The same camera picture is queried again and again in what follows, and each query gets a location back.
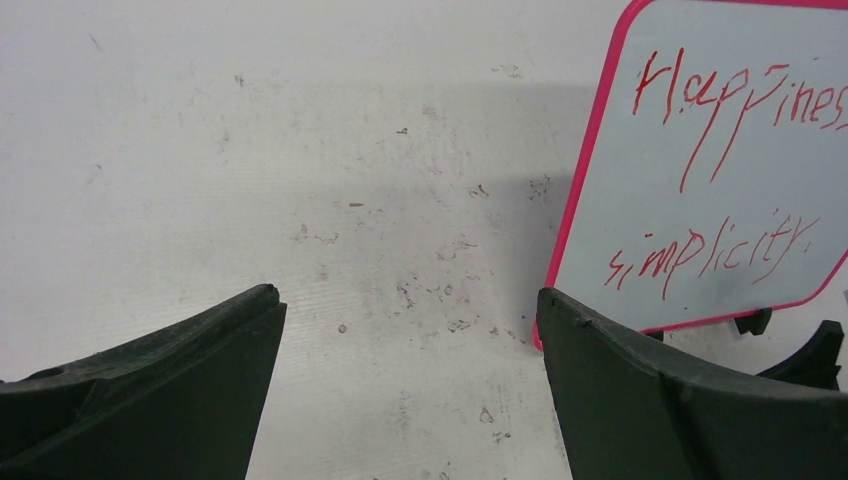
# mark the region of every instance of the white table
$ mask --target white table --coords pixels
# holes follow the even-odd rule
[[[270,282],[248,478],[569,478],[529,333],[626,2],[100,3],[0,2],[0,378]],[[669,341],[756,371],[845,288]]]

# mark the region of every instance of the black whiteboard stand foot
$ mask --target black whiteboard stand foot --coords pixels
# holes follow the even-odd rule
[[[841,368],[836,364],[842,347],[842,325],[824,320],[816,333],[791,357],[758,373],[757,376],[781,382],[839,391],[836,375]]]
[[[771,308],[763,308],[745,317],[736,318],[736,329],[741,335],[762,335],[771,320]]]
[[[659,330],[659,331],[656,331],[656,332],[651,332],[651,333],[646,333],[645,335],[653,338],[654,340],[656,340],[658,342],[662,342],[663,339],[665,338],[662,330]]]

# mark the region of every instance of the red handwriting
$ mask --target red handwriting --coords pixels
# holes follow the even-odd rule
[[[772,213],[777,227],[755,238],[740,238],[738,234],[734,234],[737,225],[732,217],[727,216],[715,230],[715,234],[704,235],[690,228],[682,239],[663,245],[662,248],[653,250],[646,257],[632,263],[623,261],[622,256],[626,257],[626,253],[623,249],[619,250],[609,261],[611,274],[604,285],[615,285],[616,290],[621,290],[629,279],[659,277],[663,280],[662,299],[665,301],[674,274],[681,268],[691,268],[693,273],[697,271],[697,277],[701,278],[719,270],[767,266],[768,270],[751,282],[755,285],[768,278],[793,247],[799,245],[798,239],[821,219],[818,217],[810,221],[801,216],[796,218],[791,214],[779,213],[780,209],[775,209]],[[644,238],[653,237],[653,233],[644,235]],[[806,242],[804,246],[804,242],[801,242],[803,250],[800,253],[807,253],[811,244],[812,242]]]
[[[658,66],[658,51],[654,51],[645,68],[640,72],[639,84],[636,86],[636,97],[633,101],[633,115],[639,113],[642,96],[655,83],[665,87],[662,92],[665,100],[665,114],[662,123],[665,125],[673,114],[683,114],[690,107],[709,105],[712,110],[703,131],[689,156],[683,174],[680,178],[678,191],[683,193],[704,143],[713,131],[716,119],[726,108],[733,108],[736,123],[730,136],[726,139],[723,153],[715,164],[710,183],[715,181],[730,154],[736,137],[742,127],[745,117],[755,108],[773,108],[776,106],[773,126],[781,121],[816,124],[819,129],[834,131],[848,127],[848,115],[843,119],[843,112],[848,108],[848,85],[842,88],[825,86],[815,88],[806,81],[790,81],[788,70],[790,64],[775,63],[762,68],[743,68],[735,72],[711,73],[686,72],[686,49],[676,52],[674,63]],[[675,105],[682,105],[675,112]]]

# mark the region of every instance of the pink whiteboard frame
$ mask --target pink whiteboard frame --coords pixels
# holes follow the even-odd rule
[[[583,183],[586,181],[586,174],[589,171],[589,164],[592,161],[592,153],[595,150],[595,142],[598,139],[598,132],[601,129],[601,121],[604,118],[607,101],[609,100],[612,82],[615,79],[615,73],[618,68],[618,62],[621,59],[621,51],[624,49],[624,42],[627,40],[627,33],[630,26],[636,17],[648,5],[655,0],[632,0],[615,25],[610,40],[607,58],[604,61],[604,68],[601,71],[601,79],[598,84],[598,91],[595,93],[595,102],[592,104],[592,112],[589,115],[589,125],[586,127],[586,136],[583,138],[583,146],[580,148],[580,157],[577,160],[577,168],[574,172],[574,180],[571,182],[571,190],[568,192],[568,203],[565,205],[565,213],[562,216],[559,234],[557,235],[556,245],[554,246],[554,254],[551,257],[551,264],[548,267],[548,276],[545,279],[545,287],[553,287],[556,283],[559,267],[562,263],[562,257],[565,255],[565,247],[568,244],[568,234],[571,232],[571,225],[574,223],[574,216],[577,213],[577,204],[580,200],[580,193],[583,191]],[[848,0],[704,0],[717,1],[726,3],[748,3],[770,6],[784,7],[805,7],[805,8],[827,8],[833,10],[848,10]],[[821,293],[828,283],[833,279],[839,268],[848,258],[848,250],[842,255],[842,258],[827,276],[824,283],[812,295],[798,302],[785,303],[782,305],[772,306],[774,310],[783,308],[791,308],[803,305]],[[652,333],[665,330],[676,330],[687,327],[697,327],[710,323],[727,320],[734,317],[742,317],[755,313],[756,310],[748,310],[744,312],[729,313],[716,317],[705,318],[702,320],[694,320],[691,322],[677,323],[664,327],[649,328],[644,330],[644,333]],[[533,344],[539,350],[542,350],[542,342],[539,340],[539,331],[536,324],[533,324]]]

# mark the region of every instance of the whiteboard surface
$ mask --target whiteboard surface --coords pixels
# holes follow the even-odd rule
[[[642,10],[555,286],[636,329],[814,295],[848,248],[846,31],[845,11]]]

